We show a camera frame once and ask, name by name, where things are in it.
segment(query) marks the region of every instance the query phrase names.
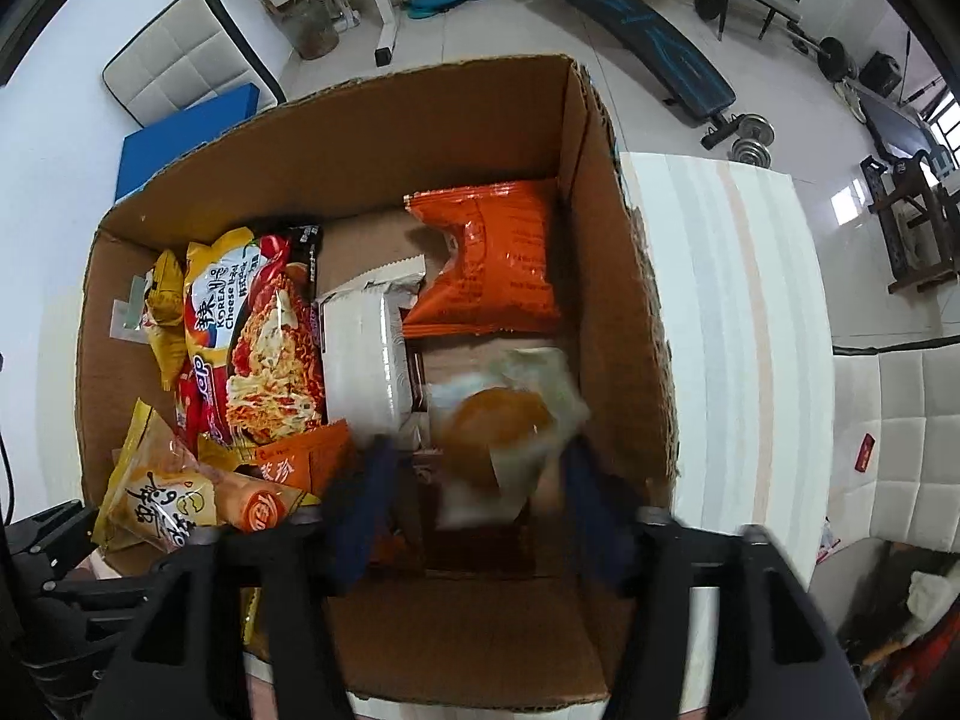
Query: orange stripe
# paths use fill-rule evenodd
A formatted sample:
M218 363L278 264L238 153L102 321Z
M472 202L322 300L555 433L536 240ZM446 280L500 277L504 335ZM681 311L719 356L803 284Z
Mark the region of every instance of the orange stripe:
M750 313L754 323L754 339L757 344L757 405L760 415L757 447L757 485L754 488L754 520L763 524L767 518L767 506L770 501L771 468L774 461L774 372L770 352L770 326L767 323L767 304L763 299L760 285L760 267L757 266L757 251L754 239L750 235L747 222L747 208L737 189L730 172L730 165L718 162L720 180L727 193L733 216L733 227L740 242L740 254L743 257L743 271L747 276L747 293L750 295Z

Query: striped tablecloth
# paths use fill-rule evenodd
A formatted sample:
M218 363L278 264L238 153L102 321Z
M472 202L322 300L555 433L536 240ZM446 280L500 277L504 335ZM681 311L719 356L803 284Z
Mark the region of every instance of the striped tablecloth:
M670 346L680 437L673 511L723 533L765 525L807 584L827 510L833 366L820 268L793 183L719 160L620 159ZM684 710L706 703L714 600L705 590L694 597Z

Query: small cardboard box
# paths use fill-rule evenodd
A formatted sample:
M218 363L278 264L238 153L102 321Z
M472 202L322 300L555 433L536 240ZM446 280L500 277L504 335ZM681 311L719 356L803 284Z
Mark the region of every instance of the small cardboard box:
M267 111L181 158L103 219L90 251L77 364L83 488L99 504L142 398L173 420L150 348L109 336L114 299L158 252L264 215L321 218L320 290L443 236L403 210L413 191L556 177L550 269L570 357L608 469L642 490L674 471L672 385L640 213L624 201L610 122L586 71L564 56L504 57L348 83ZM424 346L428 381L467 370L517 338ZM157 553L109 556L121 573ZM364 696L493 709L602 699L630 605L582 578L362 581L331 599L347 685Z

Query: white package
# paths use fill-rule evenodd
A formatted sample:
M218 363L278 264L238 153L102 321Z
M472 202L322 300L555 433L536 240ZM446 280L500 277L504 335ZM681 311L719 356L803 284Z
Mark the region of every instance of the white package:
M413 410L400 310L426 276L421 255L367 271L322 295L320 355L328 420L347 420L359 445L396 436Z

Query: bench leg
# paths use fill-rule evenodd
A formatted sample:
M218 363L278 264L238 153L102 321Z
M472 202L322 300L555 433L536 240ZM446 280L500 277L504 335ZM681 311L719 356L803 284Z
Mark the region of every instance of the bench leg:
M776 10L770 8L770 12L767 14L766 20L763 22L763 28L760 30L760 37L757 40L763 40L763 36L767 33L767 29L770 28L770 23L774 20L776 15Z
M727 8L730 7L730 0L723 0L723 9L720 11L720 28L717 30L717 40L723 41L723 30L727 25Z

